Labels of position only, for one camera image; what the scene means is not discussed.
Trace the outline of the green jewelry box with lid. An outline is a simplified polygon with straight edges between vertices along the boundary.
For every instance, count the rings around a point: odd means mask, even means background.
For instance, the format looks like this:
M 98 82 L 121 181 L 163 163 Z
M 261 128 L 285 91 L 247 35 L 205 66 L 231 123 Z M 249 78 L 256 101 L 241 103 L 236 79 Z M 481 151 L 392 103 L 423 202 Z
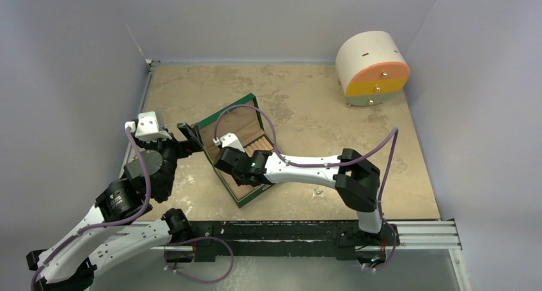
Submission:
M 275 148 L 252 93 L 197 123 L 201 147 L 238 208 L 272 187 L 265 162 Z

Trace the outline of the small silver earrings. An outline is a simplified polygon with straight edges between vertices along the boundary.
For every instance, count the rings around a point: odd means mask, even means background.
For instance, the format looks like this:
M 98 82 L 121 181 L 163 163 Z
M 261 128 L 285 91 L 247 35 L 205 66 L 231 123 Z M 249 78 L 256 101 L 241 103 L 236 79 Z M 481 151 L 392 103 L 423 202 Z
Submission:
M 312 193 L 312 198 L 319 198 L 323 194 L 323 190 L 314 189 Z

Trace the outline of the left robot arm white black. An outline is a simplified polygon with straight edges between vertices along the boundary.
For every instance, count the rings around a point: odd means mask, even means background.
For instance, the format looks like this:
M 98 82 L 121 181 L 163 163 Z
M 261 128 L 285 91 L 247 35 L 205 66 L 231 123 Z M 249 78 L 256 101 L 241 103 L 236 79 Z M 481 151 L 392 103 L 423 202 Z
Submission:
M 120 177 L 96 198 L 66 236 L 49 249 L 27 254 L 27 265 L 33 272 L 32 290 L 86 290 L 101 272 L 147 249 L 189 241 L 191 225 L 177 208 L 139 232 L 113 239 L 152 210 L 151 200 L 166 201 L 173 190 L 178 160 L 202 150 L 194 126 L 181 123 L 178 129 L 185 136 L 183 141 L 151 117 L 125 124 L 135 158 L 124 165 Z

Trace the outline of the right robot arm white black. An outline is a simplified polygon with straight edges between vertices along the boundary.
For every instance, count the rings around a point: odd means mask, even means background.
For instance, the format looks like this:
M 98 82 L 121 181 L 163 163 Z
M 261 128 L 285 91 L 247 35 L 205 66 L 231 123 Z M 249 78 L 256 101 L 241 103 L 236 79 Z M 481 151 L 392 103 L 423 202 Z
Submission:
M 380 170 L 361 158 L 357 151 L 345 148 L 329 157 L 287 157 L 285 161 L 268 150 L 256 150 L 251 156 L 232 147 L 220 149 L 213 166 L 233 177 L 238 185 L 274 185 L 286 182 L 320 185 L 335 189 L 343 203 L 355 210 L 359 236 L 374 244 L 384 235 L 378 201 Z

